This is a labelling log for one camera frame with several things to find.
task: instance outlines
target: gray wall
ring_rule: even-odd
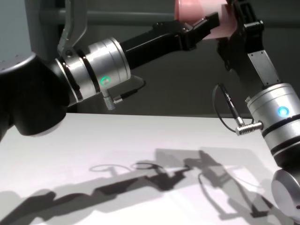
[[[300,22],[298,0],[253,0],[258,17],[268,21],[293,20]],[[107,11],[158,11],[172,12],[173,0],[89,0],[93,10]],[[119,42],[146,32],[150,27],[89,26],[79,46],[98,40],[115,37]],[[267,28],[264,45],[275,64],[282,80],[292,83],[300,94],[299,64],[300,29]],[[82,113],[115,113],[139,115],[214,115],[211,93],[217,82],[223,82],[242,113],[248,113],[244,104],[246,94],[240,86],[236,74],[228,73],[221,58],[216,53],[216,41],[202,41],[191,52],[175,52],[150,62],[132,71],[147,81],[147,86],[138,94],[117,105],[117,110],[108,112],[101,96],[96,96],[79,104]],[[137,85],[127,82],[118,89],[129,89]],[[222,113],[229,113],[220,96],[218,104]]]
[[[0,1],[0,61],[31,51],[23,0]]]

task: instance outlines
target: black ring band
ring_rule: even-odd
[[[61,66],[63,67],[65,73],[66,73],[66,76],[67,76],[67,79],[69,80],[76,96],[77,96],[77,99],[78,101],[82,101],[83,100],[83,96],[80,92],[80,86],[76,83],[74,77],[72,76],[70,70],[68,67],[66,67],[66,62],[65,60],[62,58],[62,57],[59,57],[58,58],[58,61],[60,62]]]
[[[300,114],[295,115],[295,116],[291,116],[291,117],[286,118],[284,120],[281,120],[281,121],[271,125],[267,129],[265,129],[262,132],[262,136],[265,137],[268,133],[272,132],[273,130],[276,130],[276,129],[282,127],[283,125],[288,124],[288,123],[293,122],[293,121],[298,120],[298,119],[300,119]]]
[[[276,147],[274,147],[273,149],[271,149],[271,154],[274,155],[276,154],[277,152],[279,152],[280,150],[286,148],[286,147],[289,147],[291,146],[292,144],[295,144],[297,142],[300,142],[300,135],[299,136],[296,136],[296,137],[293,137],[279,145],[277,145]]]
[[[77,52],[78,56],[80,58],[82,58],[83,60],[83,63],[88,71],[88,74],[90,76],[90,79],[92,80],[93,84],[94,84],[94,87],[95,87],[95,90],[96,90],[96,93],[100,93],[101,90],[100,90],[100,85],[98,83],[98,80],[97,80],[97,77],[96,77],[96,74],[92,68],[92,66],[90,65],[90,62],[88,61],[88,59],[86,58],[85,54],[83,53],[82,50],[79,50]]]

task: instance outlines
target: blue led light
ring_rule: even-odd
[[[288,115],[290,114],[290,111],[287,107],[282,106],[278,108],[278,115],[280,117],[288,117]]]

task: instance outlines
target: gray pipe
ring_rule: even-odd
[[[43,10],[40,21],[44,24],[65,24],[64,9]],[[172,21],[173,13],[101,12],[88,11],[88,25],[152,26],[159,21]]]
[[[40,20],[44,24],[65,24],[65,9],[42,10]],[[147,13],[147,12],[87,12],[88,25],[110,25],[110,26],[152,26],[159,21],[172,21],[174,13]],[[266,27],[269,28],[300,28],[300,18],[294,20],[285,18],[264,18],[262,19]]]

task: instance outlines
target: silver connector plug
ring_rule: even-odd
[[[108,93],[108,91],[107,90],[103,90],[102,94],[103,94],[103,99],[104,99],[104,102],[106,104],[107,109],[108,110],[114,110],[116,108],[116,106],[115,106],[115,104],[113,102],[112,97]]]
[[[254,124],[248,124],[248,125],[244,125],[241,127],[237,127],[235,129],[235,133],[240,136],[240,135],[246,135],[249,134],[251,132],[254,132],[256,130],[262,130],[263,129],[263,123],[258,122],[258,123],[254,123]]]

